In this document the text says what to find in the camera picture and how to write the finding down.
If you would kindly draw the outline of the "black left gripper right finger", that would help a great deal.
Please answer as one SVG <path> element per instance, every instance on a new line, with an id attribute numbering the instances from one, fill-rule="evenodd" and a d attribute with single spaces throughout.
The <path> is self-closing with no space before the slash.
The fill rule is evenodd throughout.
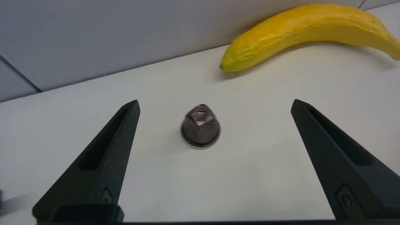
<path id="1" fill-rule="evenodd" d="M 312 105 L 291 115 L 330 208 L 339 221 L 399 221 L 400 178 Z"/>

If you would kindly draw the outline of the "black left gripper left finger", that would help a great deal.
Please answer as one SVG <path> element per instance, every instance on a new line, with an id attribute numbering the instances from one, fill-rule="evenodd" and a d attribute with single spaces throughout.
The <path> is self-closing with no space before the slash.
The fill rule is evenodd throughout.
<path id="1" fill-rule="evenodd" d="M 123 105 L 34 205 L 38 223 L 121 223 L 118 205 L 140 116 Z"/>

